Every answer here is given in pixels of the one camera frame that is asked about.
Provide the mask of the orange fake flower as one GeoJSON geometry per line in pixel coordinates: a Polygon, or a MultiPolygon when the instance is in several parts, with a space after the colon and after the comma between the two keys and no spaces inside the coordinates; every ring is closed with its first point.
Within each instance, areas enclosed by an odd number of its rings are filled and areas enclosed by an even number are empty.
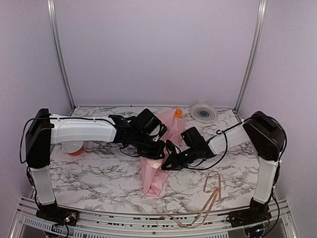
{"type": "Polygon", "coordinates": [[[175,108],[174,117],[182,119],[183,118],[183,112],[179,108],[175,108]]]}

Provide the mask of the tan ribbon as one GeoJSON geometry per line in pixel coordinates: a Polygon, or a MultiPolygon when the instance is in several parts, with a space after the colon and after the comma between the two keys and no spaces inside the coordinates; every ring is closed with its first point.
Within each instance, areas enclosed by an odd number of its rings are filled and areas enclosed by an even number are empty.
{"type": "Polygon", "coordinates": [[[210,214],[214,204],[216,201],[221,201],[221,176],[219,172],[209,172],[208,175],[206,176],[206,180],[204,183],[204,187],[203,187],[203,192],[204,193],[210,193],[210,196],[208,198],[208,200],[206,201],[206,203],[203,205],[202,209],[197,213],[196,217],[194,218],[194,220],[192,221],[192,223],[190,224],[183,224],[178,218],[172,216],[172,215],[167,215],[167,216],[160,216],[158,217],[158,219],[156,220],[156,224],[157,226],[159,226],[158,221],[160,220],[166,220],[167,218],[171,218],[172,221],[178,226],[177,229],[180,228],[187,228],[187,229],[194,229],[197,228],[201,225],[203,225],[208,217],[208,215],[210,214]],[[207,185],[208,185],[208,181],[210,178],[210,175],[217,175],[217,186],[207,190],[207,185]]]}

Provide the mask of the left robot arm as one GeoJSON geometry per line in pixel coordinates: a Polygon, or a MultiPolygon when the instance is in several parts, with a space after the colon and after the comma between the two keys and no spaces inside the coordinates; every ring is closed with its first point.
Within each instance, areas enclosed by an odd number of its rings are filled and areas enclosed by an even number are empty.
{"type": "Polygon", "coordinates": [[[59,220],[63,213],[57,206],[52,185],[50,164],[56,147],[65,142],[98,141],[135,148],[136,154],[149,159],[162,159],[165,142],[161,138],[167,126],[149,109],[126,118],[122,115],[105,117],[70,117],[39,109],[26,122],[25,162],[43,212],[51,220],[59,220]]]}

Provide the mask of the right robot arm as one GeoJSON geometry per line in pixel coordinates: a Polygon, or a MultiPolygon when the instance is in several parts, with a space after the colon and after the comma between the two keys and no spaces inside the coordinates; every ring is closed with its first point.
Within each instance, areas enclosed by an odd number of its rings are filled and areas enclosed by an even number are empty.
{"type": "Polygon", "coordinates": [[[250,222],[256,222],[264,215],[262,204],[270,200],[278,178],[281,156],[287,146],[286,132],[275,118],[257,111],[228,129],[218,130],[216,135],[209,139],[204,139],[195,127],[184,131],[181,137],[187,149],[178,150],[170,140],[167,140],[168,158],[162,164],[162,170],[187,169],[189,164],[198,159],[207,160],[219,154],[225,156],[230,148],[251,143],[257,153],[260,168],[252,198],[255,204],[246,210],[245,217],[250,222]]]}

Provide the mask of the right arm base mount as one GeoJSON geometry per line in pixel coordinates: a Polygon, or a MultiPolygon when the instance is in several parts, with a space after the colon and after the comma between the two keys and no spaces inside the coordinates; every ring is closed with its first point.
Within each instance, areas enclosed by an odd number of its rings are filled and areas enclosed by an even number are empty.
{"type": "Polygon", "coordinates": [[[266,203],[260,203],[252,198],[249,208],[229,212],[226,221],[235,228],[270,220],[272,218],[268,206],[270,199],[271,197],[266,203]]]}

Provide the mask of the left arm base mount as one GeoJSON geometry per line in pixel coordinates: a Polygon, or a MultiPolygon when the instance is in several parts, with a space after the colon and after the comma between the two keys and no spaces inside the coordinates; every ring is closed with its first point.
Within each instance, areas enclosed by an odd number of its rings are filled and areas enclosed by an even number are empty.
{"type": "Polygon", "coordinates": [[[70,226],[76,226],[79,212],[74,209],[63,208],[57,205],[55,201],[53,204],[42,205],[39,203],[36,217],[52,222],[65,223],[70,226]]]}

